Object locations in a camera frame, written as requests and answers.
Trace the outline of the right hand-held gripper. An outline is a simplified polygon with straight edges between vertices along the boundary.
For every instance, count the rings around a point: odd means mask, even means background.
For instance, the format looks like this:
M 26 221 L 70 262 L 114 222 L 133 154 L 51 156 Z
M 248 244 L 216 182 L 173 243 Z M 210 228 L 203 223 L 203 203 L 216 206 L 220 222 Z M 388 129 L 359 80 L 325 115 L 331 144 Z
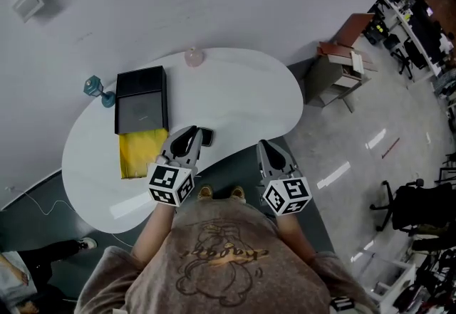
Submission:
M 267 140 L 257 143 L 256 155 L 262 177 L 256 187 L 261 204 L 268 206 L 276 216 L 302 211 L 312 200 L 312 194 L 307 178 L 291 155 Z

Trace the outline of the person's right forearm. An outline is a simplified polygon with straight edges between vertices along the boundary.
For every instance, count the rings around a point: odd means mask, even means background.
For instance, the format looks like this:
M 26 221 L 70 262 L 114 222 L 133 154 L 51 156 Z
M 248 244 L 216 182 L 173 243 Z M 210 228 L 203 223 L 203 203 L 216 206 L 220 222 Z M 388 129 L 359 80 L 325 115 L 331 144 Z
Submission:
M 281 240 L 302 260 L 311 261 L 316 252 L 304 235 L 295 214 L 276 217 L 277 229 Z

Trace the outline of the white kidney-shaped table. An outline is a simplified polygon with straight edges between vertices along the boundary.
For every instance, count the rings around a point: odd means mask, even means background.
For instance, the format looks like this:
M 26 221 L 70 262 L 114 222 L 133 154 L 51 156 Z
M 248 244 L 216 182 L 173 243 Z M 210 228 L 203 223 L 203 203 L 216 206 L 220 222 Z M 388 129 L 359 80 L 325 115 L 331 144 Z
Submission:
M 167 74 L 169 126 L 214 131 L 201 150 L 197 168 L 285 135 L 299 121 L 303 96 L 291 71 L 277 59 L 240 48 L 208 48 L 191 68 L 182 53 L 158 58 Z M 143 178 L 120 176 L 115 112 L 93 100 L 75 121 L 66 141 L 62 177 L 69 202 L 94 229 L 109 234 L 141 224 L 156 206 Z

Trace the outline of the black office chair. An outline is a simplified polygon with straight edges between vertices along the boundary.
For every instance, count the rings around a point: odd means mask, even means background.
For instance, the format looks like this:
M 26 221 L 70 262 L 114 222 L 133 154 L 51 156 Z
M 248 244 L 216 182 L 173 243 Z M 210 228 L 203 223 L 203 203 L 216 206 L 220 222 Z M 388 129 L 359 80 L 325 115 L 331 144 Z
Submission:
M 389 182 L 383 181 L 388 203 L 385 206 L 370 205 L 371 211 L 386 211 L 383 223 L 376 230 L 383 231 L 392 224 L 394 230 L 408 233 L 416 226 L 442 228 L 456 221 L 456 189 L 450 183 L 429 189 L 423 184 L 422 179 L 417 179 L 392 192 Z
M 398 38 L 398 36 L 396 36 L 395 34 L 391 34 L 389 36 L 389 38 L 391 38 L 391 40 L 394 41 L 395 46 L 399 45 L 400 39 Z M 408 37 L 403 44 L 403 47 L 407 52 L 408 52 L 408 48 L 410 47 L 410 44 L 413 45 L 413 42 L 411 42 L 410 37 Z M 391 51 L 390 55 L 392 57 L 396 57 L 398 59 L 398 62 L 400 63 L 401 69 L 399 71 L 399 74 L 402 75 L 404 70 L 407 70 L 409 80 L 413 80 L 413 74 L 411 71 L 412 62 L 411 62 L 410 57 L 405 56 L 404 53 L 399 48 L 396 48 L 395 51 Z

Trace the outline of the long white desk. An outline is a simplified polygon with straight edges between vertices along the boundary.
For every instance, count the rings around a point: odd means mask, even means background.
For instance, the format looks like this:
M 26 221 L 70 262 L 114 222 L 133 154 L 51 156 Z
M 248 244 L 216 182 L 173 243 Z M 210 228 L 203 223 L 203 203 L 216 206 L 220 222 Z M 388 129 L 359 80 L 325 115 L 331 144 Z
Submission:
M 432 20 L 432 9 L 424 0 L 381 0 L 393 12 L 395 23 L 410 37 L 408 52 L 397 46 L 405 56 L 409 56 L 412 66 L 428 72 L 423 78 L 440 77 L 445 63 L 456 51 L 456 31 L 445 31 L 438 20 Z

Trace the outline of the person's left forearm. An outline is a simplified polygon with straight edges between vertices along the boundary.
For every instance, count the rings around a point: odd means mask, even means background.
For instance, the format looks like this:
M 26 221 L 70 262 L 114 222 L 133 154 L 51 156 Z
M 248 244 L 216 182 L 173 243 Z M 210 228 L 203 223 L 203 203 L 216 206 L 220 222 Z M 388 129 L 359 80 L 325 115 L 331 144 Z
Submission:
M 174 216 L 174 206 L 158 203 L 132 248 L 132 256 L 147 265 L 170 233 Z

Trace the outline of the teal lantern ornament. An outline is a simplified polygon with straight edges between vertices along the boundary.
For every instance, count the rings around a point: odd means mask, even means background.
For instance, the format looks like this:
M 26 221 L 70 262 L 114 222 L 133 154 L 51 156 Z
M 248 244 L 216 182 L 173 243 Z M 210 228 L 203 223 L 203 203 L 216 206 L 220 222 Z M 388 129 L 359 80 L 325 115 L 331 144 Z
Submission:
M 111 108 L 115 105 L 115 93 L 112 91 L 105 92 L 100 78 L 95 75 L 85 81 L 83 92 L 94 98 L 100 97 L 105 108 Z

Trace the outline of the black box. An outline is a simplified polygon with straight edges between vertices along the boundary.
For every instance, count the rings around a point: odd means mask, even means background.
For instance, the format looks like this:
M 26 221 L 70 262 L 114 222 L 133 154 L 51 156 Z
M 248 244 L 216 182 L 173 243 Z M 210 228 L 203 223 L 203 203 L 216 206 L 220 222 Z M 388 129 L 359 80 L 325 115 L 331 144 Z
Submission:
M 118 74 L 115 134 L 119 140 L 120 177 L 147 176 L 169 132 L 167 76 L 163 66 Z

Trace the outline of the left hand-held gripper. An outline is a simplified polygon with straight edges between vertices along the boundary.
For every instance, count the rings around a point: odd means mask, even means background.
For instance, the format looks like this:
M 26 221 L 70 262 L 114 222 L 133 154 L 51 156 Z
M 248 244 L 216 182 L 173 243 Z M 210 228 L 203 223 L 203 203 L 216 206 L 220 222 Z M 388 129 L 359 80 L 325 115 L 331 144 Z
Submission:
M 171 134 L 161 155 L 148 165 L 147 187 L 157 203 L 181 206 L 195 188 L 203 133 L 196 125 Z

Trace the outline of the grey cabinet with brown top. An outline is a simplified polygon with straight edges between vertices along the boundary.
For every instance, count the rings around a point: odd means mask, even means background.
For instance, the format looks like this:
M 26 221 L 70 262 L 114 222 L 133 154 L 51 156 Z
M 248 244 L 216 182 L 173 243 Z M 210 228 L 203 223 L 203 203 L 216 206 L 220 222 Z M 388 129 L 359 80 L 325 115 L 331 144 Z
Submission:
M 330 41 L 321 41 L 316 60 L 304 77 L 304 102 L 324 108 L 366 84 L 378 68 L 371 57 L 353 44 L 373 20 L 372 13 L 351 14 Z

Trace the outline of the person's brown printed shirt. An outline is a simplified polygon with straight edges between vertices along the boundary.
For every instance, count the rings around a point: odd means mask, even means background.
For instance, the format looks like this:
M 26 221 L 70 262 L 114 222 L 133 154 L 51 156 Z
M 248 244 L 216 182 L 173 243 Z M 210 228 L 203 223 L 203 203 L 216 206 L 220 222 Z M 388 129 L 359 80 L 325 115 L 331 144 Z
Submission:
M 276 220 L 231 197 L 176 209 L 147 265 L 131 251 L 105 250 L 75 314 L 330 314 L 331 299 L 345 296 L 358 314 L 378 314 L 334 253 L 302 261 Z

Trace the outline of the black white striped device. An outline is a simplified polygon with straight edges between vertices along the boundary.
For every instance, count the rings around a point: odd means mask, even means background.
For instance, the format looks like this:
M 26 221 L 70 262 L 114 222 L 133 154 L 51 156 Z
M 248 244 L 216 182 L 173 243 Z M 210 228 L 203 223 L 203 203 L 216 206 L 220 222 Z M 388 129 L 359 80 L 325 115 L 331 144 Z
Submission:
M 348 297 L 335 297 L 331 299 L 329 305 L 330 314 L 358 314 L 356 303 Z

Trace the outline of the black equipment heap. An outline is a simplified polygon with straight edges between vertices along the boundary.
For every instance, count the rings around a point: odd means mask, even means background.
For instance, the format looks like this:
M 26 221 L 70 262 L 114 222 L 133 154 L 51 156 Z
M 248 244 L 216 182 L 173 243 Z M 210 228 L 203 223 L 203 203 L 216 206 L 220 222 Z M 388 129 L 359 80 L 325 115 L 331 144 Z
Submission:
M 427 291 L 416 314 L 456 314 L 456 233 L 418 239 L 413 253 L 426 256 L 417 270 L 415 282 Z

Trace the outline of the red floor tape strip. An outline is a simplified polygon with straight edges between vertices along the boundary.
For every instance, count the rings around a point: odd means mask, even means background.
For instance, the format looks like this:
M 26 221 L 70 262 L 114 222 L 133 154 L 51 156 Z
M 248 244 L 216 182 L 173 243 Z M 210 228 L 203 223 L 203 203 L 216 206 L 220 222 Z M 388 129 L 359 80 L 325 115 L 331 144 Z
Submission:
M 387 150 L 381 155 L 381 159 L 385 159 L 385 157 L 391 152 L 391 150 L 394 148 L 394 146 L 397 145 L 397 143 L 400 141 L 400 137 L 398 137 L 393 144 L 387 148 Z

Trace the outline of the white metal rack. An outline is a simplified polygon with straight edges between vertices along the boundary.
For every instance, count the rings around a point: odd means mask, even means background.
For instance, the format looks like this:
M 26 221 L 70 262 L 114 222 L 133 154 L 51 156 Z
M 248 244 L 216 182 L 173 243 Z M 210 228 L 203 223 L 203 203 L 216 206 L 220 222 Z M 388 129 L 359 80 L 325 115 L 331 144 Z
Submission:
M 385 278 L 377 281 L 367 294 L 377 305 L 380 314 L 398 314 L 393 305 L 406 288 L 415 283 L 416 265 L 402 261 L 386 261 L 390 266 Z

